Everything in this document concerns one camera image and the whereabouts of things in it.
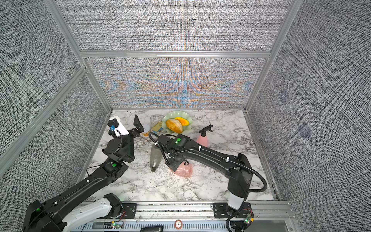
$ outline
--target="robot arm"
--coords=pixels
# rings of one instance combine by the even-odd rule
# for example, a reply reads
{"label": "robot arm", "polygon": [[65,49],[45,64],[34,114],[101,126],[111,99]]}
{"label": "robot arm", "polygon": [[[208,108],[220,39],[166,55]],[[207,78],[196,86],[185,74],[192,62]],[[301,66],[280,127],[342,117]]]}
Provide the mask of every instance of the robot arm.
{"label": "robot arm", "polygon": [[[134,118],[134,125],[136,128],[127,131],[118,118],[109,120],[108,134],[112,135],[113,139],[103,149],[103,153],[108,156],[107,160],[88,177],[60,195],[44,203],[38,200],[32,202],[27,207],[23,231],[68,232],[96,218],[106,215],[111,218],[121,216],[123,213],[121,201],[112,193],[92,204],[77,209],[76,207],[99,189],[120,178],[128,169],[124,161],[128,163],[134,161],[133,139],[144,131],[137,115]],[[157,140],[154,140],[152,135],[157,136]],[[241,209],[249,192],[263,192],[267,188],[264,178],[251,168],[246,156],[241,153],[237,157],[226,155],[203,147],[182,134],[172,139],[165,135],[150,133],[150,139],[160,148],[166,165],[173,171],[176,171],[183,161],[190,159],[203,163],[229,178],[228,190],[231,194],[227,205],[231,216]],[[263,188],[249,189],[253,174],[262,180]]]}
{"label": "robot arm", "polygon": [[[223,154],[201,146],[183,134],[178,134],[175,138],[161,135],[157,140],[153,139],[153,135],[155,134],[150,133],[150,138],[161,147],[164,153],[168,154],[165,163],[173,171],[176,171],[183,161],[187,162],[189,159],[203,163],[229,178],[228,190],[231,194],[228,205],[233,208],[230,212],[234,212],[242,205],[249,192],[263,192],[267,189],[265,179],[251,168],[249,161],[242,153],[239,153],[237,157]],[[263,182],[261,189],[249,189],[253,174]]]}
{"label": "robot arm", "polygon": [[140,133],[144,131],[138,116],[135,115],[134,118],[136,128],[129,131],[122,129],[123,126],[117,119],[110,120],[108,125],[110,126],[109,134],[114,139],[103,150],[103,153],[108,156],[106,161],[88,177],[60,195],[44,203],[38,200],[32,202],[26,210],[24,232],[67,232],[102,216],[109,215],[112,218],[120,216],[121,201],[112,193],[105,195],[98,202],[75,209],[93,193],[120,178],[128,169],[123,161],[128,163],[134,161],[133,138],[140,136]]}

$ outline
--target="spray nozzle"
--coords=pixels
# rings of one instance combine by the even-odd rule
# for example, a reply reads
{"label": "spray nozzle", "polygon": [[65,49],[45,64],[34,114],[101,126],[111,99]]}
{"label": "spray nozzle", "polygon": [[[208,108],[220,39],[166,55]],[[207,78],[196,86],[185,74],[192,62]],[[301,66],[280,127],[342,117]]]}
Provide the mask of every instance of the spray nozzle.
{"label": "spray nozzle", "polygon": [[202,129],[199,131],[199,133],[201,133],[201,136],[202,136],[202,137],[205,137],[207,131],[212,132],[212,130],[211,130],[212,127],[213,127],[213,125],[208,125],[207,127],[202,128]]}

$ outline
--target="mango slice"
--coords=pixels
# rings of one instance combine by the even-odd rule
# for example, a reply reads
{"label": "mango slice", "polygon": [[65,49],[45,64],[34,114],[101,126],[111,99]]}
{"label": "mango slice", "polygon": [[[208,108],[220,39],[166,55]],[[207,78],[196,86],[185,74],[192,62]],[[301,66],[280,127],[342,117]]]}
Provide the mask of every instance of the mango slice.
{"label": "mango slice", "polygon": [[182,124],[182,126],[188,126],[188,125],[189,125],[189,122],[188,122],[187,119],[184,119],[184,118],[182,118],[182,117],[176,117],[176,118],[174,118],[174,119],[180,121],[180,123]]}
{"label": "mango slice", "polygon": [[175,133],[180,134],[183,132],[182,124],[176,119],[171,118],[166,120],[166,126]]}

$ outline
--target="red wire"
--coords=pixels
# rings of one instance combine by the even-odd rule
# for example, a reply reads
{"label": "red wire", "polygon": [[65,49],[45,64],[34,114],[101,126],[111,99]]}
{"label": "red wire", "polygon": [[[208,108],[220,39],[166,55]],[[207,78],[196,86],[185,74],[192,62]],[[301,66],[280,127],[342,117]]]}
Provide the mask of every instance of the red wire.
{"label": "red wire", "polygon": [[124,222],[125,222],[125,213],[126,213],[126,211],[123,210],[123,212],[122,212],[122,214],[121,214],[121,217],[120,217],[120,219],[119,219],[117,222],[119,222],[119,221],[121,220],[122,216],[124,216]]}

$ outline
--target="pink spray bottle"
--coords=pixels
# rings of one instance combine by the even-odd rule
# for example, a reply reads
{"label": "pink spray bottle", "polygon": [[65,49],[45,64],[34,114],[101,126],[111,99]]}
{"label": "pink spray bottle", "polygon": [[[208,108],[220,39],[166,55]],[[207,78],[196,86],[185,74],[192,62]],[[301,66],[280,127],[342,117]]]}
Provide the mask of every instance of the pink spray bottle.
{"label": "pink spray bottle", "polygon": [[206,136],[206,132],[207,131],[211,131],[211,128],[213,127],[213,125],[208,125],[207,127],[204,127],[202,128],[199,133],[201,133],[201,135],[197,138],[196,140],[196,143],[204,146],[204,147],[208,147],[209,146],[209,140],[207,139],[207,136]]}

